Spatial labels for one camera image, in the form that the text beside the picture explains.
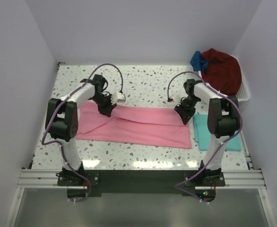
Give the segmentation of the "white plastic laundry basket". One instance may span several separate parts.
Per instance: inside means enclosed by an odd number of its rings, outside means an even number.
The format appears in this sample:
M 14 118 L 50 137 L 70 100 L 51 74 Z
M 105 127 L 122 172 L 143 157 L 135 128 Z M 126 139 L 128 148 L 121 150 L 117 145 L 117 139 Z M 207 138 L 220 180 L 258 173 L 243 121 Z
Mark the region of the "white plastic laundry basket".
M 247 88 L 247 85 L 245 84 L 246 81 L 245 81 L 245 78 L 244 78 L 244 74 L 241 70 L 241 75 L 242 75 L 242 83 L 241 83 L 241 86 L 240 86 L 240 89 L 239 91 L 237 92 L 236 94 L 236 97 L 240 100 L 240 101 L 247 101 L 249 100 L 250 98 L 250 92 Z

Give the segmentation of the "pink t shirt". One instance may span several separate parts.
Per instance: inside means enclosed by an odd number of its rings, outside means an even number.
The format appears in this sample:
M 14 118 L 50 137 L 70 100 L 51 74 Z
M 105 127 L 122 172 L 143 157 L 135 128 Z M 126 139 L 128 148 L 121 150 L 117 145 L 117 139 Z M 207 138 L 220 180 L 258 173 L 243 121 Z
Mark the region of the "pink t shirt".
M 78 140 L 133 143 L 168 148 L 191 148 L 189 126 L 174 109 L 118 105 L 110 117 L 94 102 L 80 107 Z

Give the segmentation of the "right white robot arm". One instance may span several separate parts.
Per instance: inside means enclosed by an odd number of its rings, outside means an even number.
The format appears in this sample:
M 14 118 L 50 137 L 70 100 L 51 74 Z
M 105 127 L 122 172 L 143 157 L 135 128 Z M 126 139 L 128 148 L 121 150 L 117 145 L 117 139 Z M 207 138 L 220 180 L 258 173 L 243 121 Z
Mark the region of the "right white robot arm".
M 210 133 L 210 143 L 201 163 L 205 170 L 197 175 L 199 183 L 208 186 L 214 181 L 212 171 L 222 166 L 227 143 L 242 130 L 238 99 L 234 96 L 225 96 L 200 80 L 188 79 L 184 83 L 184 89 L 188 96 L 179 98 L 174 108 L 184 125 L 195 114 L 197 102 L 203 101 L 208 105 L 207 129 Z

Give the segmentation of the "blue t shirt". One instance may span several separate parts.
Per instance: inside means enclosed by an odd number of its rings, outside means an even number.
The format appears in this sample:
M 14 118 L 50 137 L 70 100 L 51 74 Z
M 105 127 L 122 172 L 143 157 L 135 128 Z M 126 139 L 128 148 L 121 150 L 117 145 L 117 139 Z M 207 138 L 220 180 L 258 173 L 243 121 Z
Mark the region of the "blue t shirt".
M 204 72 L 208 67 L 208 61 L 201 56 L 200 51 L 195 51 L 190 60 L 190 64 L 194 71 Z

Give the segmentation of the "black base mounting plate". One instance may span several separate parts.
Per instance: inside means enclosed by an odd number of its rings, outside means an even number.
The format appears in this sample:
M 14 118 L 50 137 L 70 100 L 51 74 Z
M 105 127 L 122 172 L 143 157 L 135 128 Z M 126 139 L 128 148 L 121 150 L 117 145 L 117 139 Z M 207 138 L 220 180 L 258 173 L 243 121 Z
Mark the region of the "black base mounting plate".
M 224 187 L 221 170 L 69 170 L 56 173 L 57 185 L 66 186 L 67 197 L 100 197 L 104 193 L 176 194 L 213 201 L 216 187 Z

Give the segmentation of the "folded teal t shirt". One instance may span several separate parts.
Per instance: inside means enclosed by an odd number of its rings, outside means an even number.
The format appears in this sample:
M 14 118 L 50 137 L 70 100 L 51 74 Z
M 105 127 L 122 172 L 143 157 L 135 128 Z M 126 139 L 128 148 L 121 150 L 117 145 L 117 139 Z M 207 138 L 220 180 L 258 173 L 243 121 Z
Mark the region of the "folded teal t shirt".
M 193 116 L 193 126 L 195 141 L 198 143 L 199 150 L 207 151 L 210 144 L 210 131 L 207 127 L 207 115 L 206 114 L 195 114 Z M 226 146 L 227 151 L 241 151 L 241 139 L 240 135 L 232 138 L 228 141 Z

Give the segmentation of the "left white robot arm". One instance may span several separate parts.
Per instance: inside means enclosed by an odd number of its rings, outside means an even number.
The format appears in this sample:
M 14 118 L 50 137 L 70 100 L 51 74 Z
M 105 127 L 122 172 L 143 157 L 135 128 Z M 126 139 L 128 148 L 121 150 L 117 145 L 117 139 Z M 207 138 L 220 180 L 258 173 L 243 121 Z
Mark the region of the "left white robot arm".
M 85 174 L 80 171 L 82 161 L 79 157 L 75 136 L 79 130 L 78 110 L 88 100 L 97 105 L 100 114 L 110 117 L 116 104 L 112 95 L 105 94 L 107 80 L 99 74 L 92 79 L 84 79 L 74 91 L 61 98 L 51 98 L 48 102 L 45 133 L 42 144 L 58 144 L 63 158 L 63 169 L 70 171 L 68 180 L 73 185 L 81 185 Z

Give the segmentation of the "aluminium frame rail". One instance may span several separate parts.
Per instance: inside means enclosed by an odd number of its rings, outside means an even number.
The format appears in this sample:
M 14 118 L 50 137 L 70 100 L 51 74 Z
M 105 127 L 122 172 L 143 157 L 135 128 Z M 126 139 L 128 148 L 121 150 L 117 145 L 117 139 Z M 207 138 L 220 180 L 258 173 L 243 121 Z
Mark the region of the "aluminium frame rail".
M 21 171 L 18 188 L 56 188 L 58 170 L 24 169 Z M 261 170 L 225 170 L 223 171 L 227 189 L 266 189 Z

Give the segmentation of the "dark red t shirt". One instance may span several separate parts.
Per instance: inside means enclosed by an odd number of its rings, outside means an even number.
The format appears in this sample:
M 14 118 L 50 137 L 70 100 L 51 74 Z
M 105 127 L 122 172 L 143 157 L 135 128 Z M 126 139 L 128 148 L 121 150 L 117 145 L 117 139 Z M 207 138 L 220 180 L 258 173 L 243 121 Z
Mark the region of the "dark red t shirt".
M 242 83 L 238 61 L 229 54 L 213 48 L 200 54 L 208 63 L 202 78 L 214 89 L 228 96 L 235 96 Z

